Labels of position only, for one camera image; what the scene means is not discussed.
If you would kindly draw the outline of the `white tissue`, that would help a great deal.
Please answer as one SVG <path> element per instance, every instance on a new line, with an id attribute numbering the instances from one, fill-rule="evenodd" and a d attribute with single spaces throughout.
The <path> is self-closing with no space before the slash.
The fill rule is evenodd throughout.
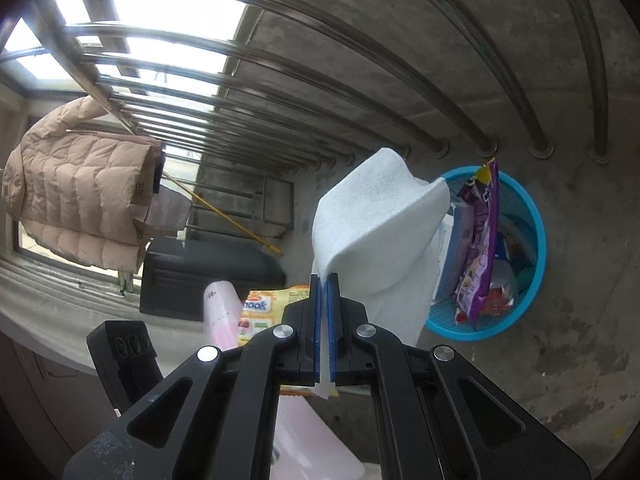
<path id="1" fill-rule="evenodd" d="M 413 177 L 405 161 L 381 148 L 324 194 L 312 225 L 312 272 L 320 278 L 319 379 L 330 376 L 329 277 L 343 297 L 363 304 L 370 323 L 416 344 L 430 314 L 438 277 L 434 240 L 449 209 L 446 181 Z"/>

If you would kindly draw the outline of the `blue white tissue pack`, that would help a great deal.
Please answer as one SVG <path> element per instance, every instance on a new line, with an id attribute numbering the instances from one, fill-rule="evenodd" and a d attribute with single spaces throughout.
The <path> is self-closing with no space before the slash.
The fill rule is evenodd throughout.
<path id="1" fill-rule="evenodd" d="M 473 207 L 463 200 L 453 200 L 437 232 L 439 271 L 434 288 L 434 304 L 449 298 L 458 286 L 471 246 L 473 229 Z"/>

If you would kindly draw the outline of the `purple yellow noodle bag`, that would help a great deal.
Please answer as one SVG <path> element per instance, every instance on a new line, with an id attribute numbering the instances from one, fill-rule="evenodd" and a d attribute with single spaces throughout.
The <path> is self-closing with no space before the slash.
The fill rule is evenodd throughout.
<path id="1" fill-rule="evenodd" d="M 472 238 L 456 291 L 457 309 L 475 324 L 488 297 L 498 231 L 499 173 L 493 158 L 466 180 L 458 197 L 472 207 Z"/>

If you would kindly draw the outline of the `blue plastic trash basket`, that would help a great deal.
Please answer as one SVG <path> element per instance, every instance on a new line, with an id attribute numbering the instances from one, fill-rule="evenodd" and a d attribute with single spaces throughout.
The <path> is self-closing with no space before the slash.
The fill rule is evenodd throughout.
<path id="1" fill-rule="evenodd" d="M 489 308 L 474 323 L 457 320 L 454 298 L 435 304 L 426 322 L 431 332 L 462 342 L 488 339 L 514 325 L 533 304 L 546 270 L 546 230 L 526 189 L 503 171 L 499 174 L 498 211 L 494 275 L 506 292 L 498 295 L 492 290 Z"/>

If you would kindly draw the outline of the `yellow broom stick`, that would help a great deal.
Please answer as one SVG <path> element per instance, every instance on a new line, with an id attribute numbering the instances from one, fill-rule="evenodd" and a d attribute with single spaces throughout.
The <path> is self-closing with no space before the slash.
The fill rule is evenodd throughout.
<path id="1" fill-rule="evenodd" d="M 202 204 L 206 209 L 210 210 L 211 212 L 216 214 L 221 219 L 224 219 L 224 221 L 229 223 L 230 226 L 233 226 L 235 229 L 237 229 L 240 232 L 244 233 L 246 236 L 248 236 L 249 238 L 251 238 L 255 242 L 261 244 L 262 246 L 267 247 L 270 250 L 270 252 L 274 252 L 278 256 L 283 256 L 284 255 L 284 252 L 282 252 L 282 250 L 280 248 L 277 248 L 277 246 L 274 246 L 273 244 L 269 243 L 268 240 L 265 240 L 263 237 L 257 235 L 256 233 L 254 233 L 250 229 L 247 229 L 242 224 L 239 224 L 239 222 L 236 222 L 235 220 L 233 220 L 231 217 L 228 216 L 228 214 L 225 214 L 222 210 L 220 210 L 219 208 L 217 208 L 213 204 L 209 203 L 209 201 L 206 200 L 204 197 L 202 197 L 201 195 L 196 194 L 192 190 L 189 190 L 184 184 L 179 182 L 171 174 L 168 174 L 166 171 L 163 171 L 162 176 L 163 176 L 164 179 L 166 179 L 166 180 L 170 181 L 171 183 L 177 185 L 178 188 L 180 188 L 180 190 L 183 190 L 183 192 L 188 193 L 191 196 L 191 198 L 194 198 L 194 200 L 196 200 L 197 202 Z"/>

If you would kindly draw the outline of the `yellow snack packet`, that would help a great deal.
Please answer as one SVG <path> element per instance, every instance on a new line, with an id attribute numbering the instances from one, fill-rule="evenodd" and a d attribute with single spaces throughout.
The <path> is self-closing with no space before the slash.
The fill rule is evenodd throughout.
<path id="1" fill-rule="evenodd" d="M 314 381 L 314 314 L 310 285 L 281 290 L 252 290 L 245 302 L 238 324 L 238 343 L 247 344 L 254 336 L 277 325 L 294 328 L 294 344 L 276 356 L 276 370 L 287 389 L 306 389 L 308 394 L 327 398 L 338 396 L 332 382 Z"/>

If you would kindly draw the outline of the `dark metal cabinet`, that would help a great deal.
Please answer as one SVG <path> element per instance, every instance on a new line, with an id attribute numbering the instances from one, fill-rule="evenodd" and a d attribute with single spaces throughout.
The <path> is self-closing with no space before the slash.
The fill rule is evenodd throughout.
<path id="1" fill-rule="evenodd" d="M 140 312 L 201 322 L 205 289 L 219 281 L 244 300 L 252 290 L 284 287 L 286 274 L 275 258 L 247 244 L 157 238 L 143 261 Z"/>

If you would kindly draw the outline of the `beige puffer jacket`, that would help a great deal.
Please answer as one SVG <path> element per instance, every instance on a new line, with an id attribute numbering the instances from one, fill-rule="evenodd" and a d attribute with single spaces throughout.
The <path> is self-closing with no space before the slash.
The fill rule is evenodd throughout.
<path id="1" fill-rule="evenodd" d="M 84 96 L 43 116 L 9 154 L 1 194 L 8 214 L 55 255 L 134 273 L 151 237 L 140 217 L 160 187 L 162 144 L 78 130 L 105 113 Z"/>

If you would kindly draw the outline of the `red snack wrapper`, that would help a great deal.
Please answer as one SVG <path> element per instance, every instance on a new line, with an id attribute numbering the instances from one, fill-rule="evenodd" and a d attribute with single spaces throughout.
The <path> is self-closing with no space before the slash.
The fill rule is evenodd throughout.
<path id="1" fill-rule="evenodd" d="M 501 316 L 518 300 L 518 282 L 512 266 L 506 260 L 495 260 L 492 266 L 489 290 L 480 307 L 481 316 Z"/>

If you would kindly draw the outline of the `metal balcony railing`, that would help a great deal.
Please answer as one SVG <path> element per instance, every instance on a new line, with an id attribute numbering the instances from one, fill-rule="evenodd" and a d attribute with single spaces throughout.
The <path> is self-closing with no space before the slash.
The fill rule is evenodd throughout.
<path id="1" fill-rule="evenodd" d="M 638 67 L 618 0 L 1 0 L 3 108 L 92 96 L 106 113 L 80 131 L 160 141 L 174 178 L 272 240 L 379 148 L 570 191 L 569 162 L 616 159 Z M 247 240 L 194 202 L 188 237 Z"/>

